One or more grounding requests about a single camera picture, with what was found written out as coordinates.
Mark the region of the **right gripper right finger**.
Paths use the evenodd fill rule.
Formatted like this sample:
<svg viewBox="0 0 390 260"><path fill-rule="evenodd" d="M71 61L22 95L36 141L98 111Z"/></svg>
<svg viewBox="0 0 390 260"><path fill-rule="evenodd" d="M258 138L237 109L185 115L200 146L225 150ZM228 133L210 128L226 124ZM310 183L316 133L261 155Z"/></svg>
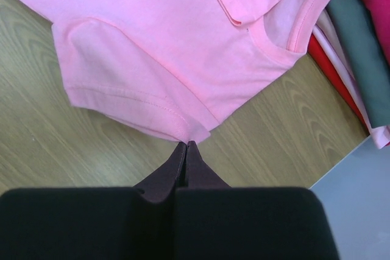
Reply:
<svg viewBox="0 0 390 260"><path fill-rule="evenodd" d="M175 259L338 259L319 199L300 187L233 188L187 146L175 192Z"/></svg>

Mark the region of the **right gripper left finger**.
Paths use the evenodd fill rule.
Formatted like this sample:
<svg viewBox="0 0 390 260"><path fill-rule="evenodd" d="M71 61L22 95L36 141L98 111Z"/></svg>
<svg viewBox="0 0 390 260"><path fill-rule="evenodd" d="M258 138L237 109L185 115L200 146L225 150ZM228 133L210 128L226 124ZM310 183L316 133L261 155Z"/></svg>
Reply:
<svg viewBox="0 0 390 260"><path fill-rule="evenodd" d="M172 259L186 145L132 187L18 188L1 195L2 259Z"/></svg>

